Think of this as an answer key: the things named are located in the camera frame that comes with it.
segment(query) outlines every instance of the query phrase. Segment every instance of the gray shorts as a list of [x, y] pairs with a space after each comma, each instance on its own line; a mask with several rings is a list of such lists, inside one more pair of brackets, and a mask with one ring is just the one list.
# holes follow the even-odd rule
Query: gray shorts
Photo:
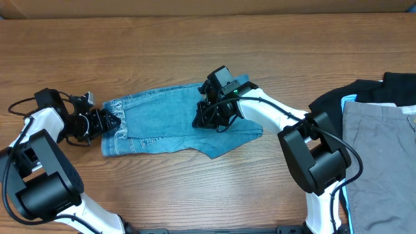
[[[347, 102], [343, 139], [361, 156], [364, 171], [347, 185], [354, 234], [416, 233], [416, 114], [398, 107]], [[351, 155], [347, 179], [358, 171]]]

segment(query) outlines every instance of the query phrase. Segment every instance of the jeans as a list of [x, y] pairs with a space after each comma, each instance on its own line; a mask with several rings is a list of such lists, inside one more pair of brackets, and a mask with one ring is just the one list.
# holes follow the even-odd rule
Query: jeans
[[[236, 79], [243, 84], [248, 76]], [[122, 123], [103, 135], [103, 155], [171, 153], [192, 148], [213, 159], [263, 134], [259, 124], [240, 118], [224, 133], [193, 128], [196, 104], [202, 100], [197, 89], [201, 85], [156, 88], [104, 103], [103, 108]]]

